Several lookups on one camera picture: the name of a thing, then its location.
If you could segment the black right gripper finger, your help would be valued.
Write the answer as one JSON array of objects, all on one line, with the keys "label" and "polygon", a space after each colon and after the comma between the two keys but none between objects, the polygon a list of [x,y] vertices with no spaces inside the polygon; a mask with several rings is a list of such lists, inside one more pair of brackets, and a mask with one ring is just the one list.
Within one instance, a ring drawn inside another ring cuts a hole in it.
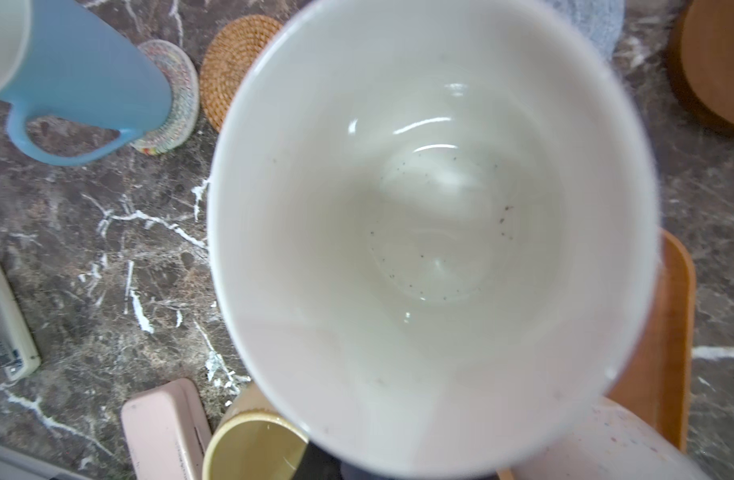
[{"label": "black right gripper finger", "polygon": [[342,480],[341,461],[309,442],[291,477],[292,480]]}]

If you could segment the lilac mug white inside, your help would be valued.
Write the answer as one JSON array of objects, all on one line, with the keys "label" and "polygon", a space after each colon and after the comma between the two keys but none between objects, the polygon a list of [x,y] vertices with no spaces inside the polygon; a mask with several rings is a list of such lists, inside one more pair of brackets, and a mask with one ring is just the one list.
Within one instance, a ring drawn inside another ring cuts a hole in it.
[{"label": "lilac mug white inside", "polygon": [[212,162],[218,304],[318,446],[485,475],[625,367],[660,255],[646,133],[541,1],[314,1],[243,80]]}]

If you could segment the multicolour woven cloth coaster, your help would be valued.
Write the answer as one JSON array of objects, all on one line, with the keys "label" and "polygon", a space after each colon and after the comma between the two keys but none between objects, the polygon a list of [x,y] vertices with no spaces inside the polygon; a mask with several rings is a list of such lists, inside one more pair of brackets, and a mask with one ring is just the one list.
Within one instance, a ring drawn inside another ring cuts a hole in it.
[{"label": "multicolour woven cloth coaster", "polygon": [[168,80],[172,105],[165,123],[131,146],[147,155],[160,155],[181,146],[194,131],[200,110],[199,77],[190,57],[171,42],[149,40],[138,48]]}]

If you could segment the woven rattan coaster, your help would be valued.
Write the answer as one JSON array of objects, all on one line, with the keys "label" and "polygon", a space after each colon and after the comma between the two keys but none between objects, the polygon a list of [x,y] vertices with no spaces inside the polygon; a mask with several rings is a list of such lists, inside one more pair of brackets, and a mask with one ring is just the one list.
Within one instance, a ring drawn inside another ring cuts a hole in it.
[{"label": "woven rattan coaster", "polygon": [[245,75],[282,27],[269,16],[244,16],[222,28],[208,46],[200,71],[200,102],[216,131]]}]

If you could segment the light blue mug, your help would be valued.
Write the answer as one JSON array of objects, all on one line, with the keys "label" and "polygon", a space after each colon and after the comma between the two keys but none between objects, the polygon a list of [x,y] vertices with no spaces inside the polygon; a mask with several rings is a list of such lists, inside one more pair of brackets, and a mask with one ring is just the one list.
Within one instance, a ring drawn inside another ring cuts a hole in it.
[{"label": "light blue mug", "polygon": [[[161,70],[127,38],[75,1],[0,1],[0,101],[6,131],[25,155],[56,166],[100,159],[165,124],[172,92]],[[29,121],[56,116],[118,131],[73,157],[29,137]]]}]

